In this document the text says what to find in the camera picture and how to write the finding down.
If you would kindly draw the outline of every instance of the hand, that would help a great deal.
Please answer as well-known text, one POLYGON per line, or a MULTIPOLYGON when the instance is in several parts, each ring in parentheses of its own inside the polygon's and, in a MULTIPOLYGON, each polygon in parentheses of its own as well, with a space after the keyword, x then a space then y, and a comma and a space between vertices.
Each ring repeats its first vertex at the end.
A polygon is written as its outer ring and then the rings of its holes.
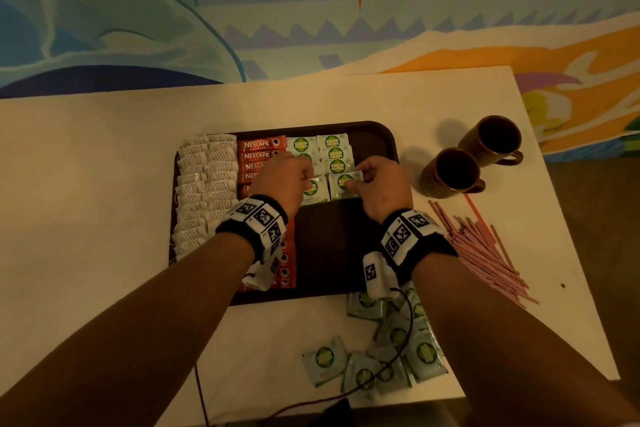
POLYGON ((314 168, 308 157, 293 157, 291 152, 280 152, 260 169, 249 188, 249 195, 272 197, 280 203, 291 220, 300 209, 302 193, 311 189, 308 180, 313 176, 314 168))
POLYGON ((413 208, 411 184, 404 169, 386 157, 374 155, 361 162, 356 171, 364 173, 364 182, 348 180, 347 191, 362 197, 367 215, 380 225, 394 211, 413 208))

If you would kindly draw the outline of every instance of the wall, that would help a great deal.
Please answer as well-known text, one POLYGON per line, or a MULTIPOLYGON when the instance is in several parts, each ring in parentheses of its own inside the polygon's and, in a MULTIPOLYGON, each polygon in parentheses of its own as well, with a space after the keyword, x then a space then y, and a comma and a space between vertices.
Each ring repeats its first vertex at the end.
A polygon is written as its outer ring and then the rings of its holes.
POLYGON ((74 91, 71 68, 96 65, 242 82, 510 64, 548 160, 635 155, 638 9, 640 0, 363 0, 362 10, 358 0, 0 0, 0 86, 42 87, 54 71, 74 91))

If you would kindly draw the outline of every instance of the forearm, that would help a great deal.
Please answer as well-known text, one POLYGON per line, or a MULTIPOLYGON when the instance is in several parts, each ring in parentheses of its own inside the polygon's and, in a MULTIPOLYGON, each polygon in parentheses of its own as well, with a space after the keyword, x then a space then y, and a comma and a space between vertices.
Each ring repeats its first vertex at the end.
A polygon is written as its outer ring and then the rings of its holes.
POLYGON ((597 426, 640 420, 587 360, 458 259, 430 254, 412 278, 479 420, 597 426))
POLYGON ((253 259, 220 234, 115 303, 0 398, 0 424, 154 425, 253 259))

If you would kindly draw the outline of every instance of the brown mug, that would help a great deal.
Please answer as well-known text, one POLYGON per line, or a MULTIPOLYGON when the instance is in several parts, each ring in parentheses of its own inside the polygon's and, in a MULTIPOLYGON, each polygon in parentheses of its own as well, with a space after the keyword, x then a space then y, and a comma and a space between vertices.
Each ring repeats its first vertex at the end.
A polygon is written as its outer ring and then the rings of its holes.
POLYGON ((482 192, 484 188, 476 159, 455 147, 442 150, 420 174, 420 190, 436 199, 461 192, 482 192))
POLYGON ((507 117, 489 115, 462 137, 458 147, 474 156, 478 165, 518 165, 523 155, 520 130, 507 117))

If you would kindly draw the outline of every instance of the white table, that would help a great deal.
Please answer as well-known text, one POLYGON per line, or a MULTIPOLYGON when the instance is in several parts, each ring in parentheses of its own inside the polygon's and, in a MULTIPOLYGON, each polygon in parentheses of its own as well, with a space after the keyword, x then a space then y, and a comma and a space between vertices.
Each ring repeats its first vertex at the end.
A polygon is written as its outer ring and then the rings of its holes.
MULTIPOLYGON (((619 378, 511 70, 493 67, 0 101, 0 392, 166 267, 173 156, 185 137, 374 120, 418 168, 488 114, 520 127, 525 160, 483 169, 487 190, 474 201, 540 300, 530 312, 619 378)), ((472 216, 462 197, 443 206, 472 216)), ((300 354, 334 335, 367 349, 374 324, 345 307, 329 296, 230 308, 198 363, 212 422, 336 393, 336 380, 311 386, 300 354)), ((462 395, 451 373, 375 403, 462 395)), ((190 378, 159 425, 201 422, 190 378)))

